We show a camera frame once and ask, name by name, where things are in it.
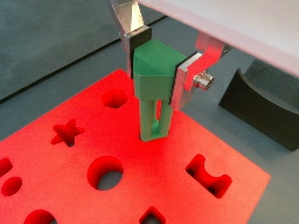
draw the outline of black object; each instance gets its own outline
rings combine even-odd
[[[256,60],[238,70],[219,105],[290,151],[299,148],[299,80]]]

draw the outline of silver screw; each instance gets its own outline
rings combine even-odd
[[[202,90],[209,90],[213,82],[214,77],[206,71],[194,76],[194,86]]]

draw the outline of green rectangular block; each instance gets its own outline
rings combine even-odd
[[[175,66],[185,59],[183,54],[155,39],[135,49],[135,96],[141,100],[170,100]]]

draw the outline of metal bracket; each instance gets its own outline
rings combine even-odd
[[[195,46],[205,54],[195,53],[177,68],[171,99],[175,110],[187,104],[195,88],[209,90],[214,78],[207,70],[230,51],[230,46],[206,33],[201,33]]]
[[[134,51],[153,38],[153,29],[145,25],[137,1],[111,0],[121,38],[126,49],[126,71],[134,79]]]

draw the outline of green block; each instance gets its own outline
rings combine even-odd
[[[186,57],[158,40],[150,40],[135,49],[135,96],[141,103],[141,138],[151,141],[167,137],[174,109],[170,99],[177,65]],[[155,118],[157,103],[162,101],[161,120]]]
[[[175,66],[185,59],[183,54],[154,39],[135,49],[135,96],[141,100],[170,100]]]

